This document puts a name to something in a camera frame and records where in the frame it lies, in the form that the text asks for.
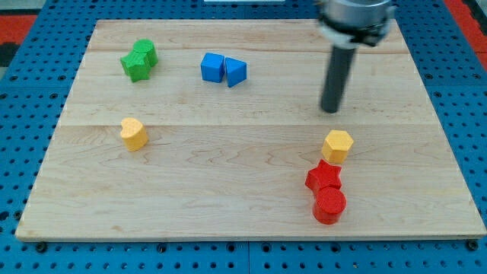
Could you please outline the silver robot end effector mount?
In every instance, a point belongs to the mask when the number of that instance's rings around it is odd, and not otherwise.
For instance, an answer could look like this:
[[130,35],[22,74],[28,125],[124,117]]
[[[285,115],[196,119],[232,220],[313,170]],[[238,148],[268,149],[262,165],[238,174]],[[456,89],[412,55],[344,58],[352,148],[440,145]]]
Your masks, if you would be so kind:
[[320,31],[334,46],[376,46],[389,33],[396,7],[390,0],[318,1]]

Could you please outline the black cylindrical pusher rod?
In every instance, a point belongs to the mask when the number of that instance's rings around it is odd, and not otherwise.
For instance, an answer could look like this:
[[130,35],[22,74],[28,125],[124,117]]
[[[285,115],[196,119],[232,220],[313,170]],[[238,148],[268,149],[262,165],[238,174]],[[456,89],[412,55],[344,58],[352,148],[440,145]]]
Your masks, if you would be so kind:
[[336,113],[339,110],[354,56],[355,49],[333,46],[320,102],[324,112]]

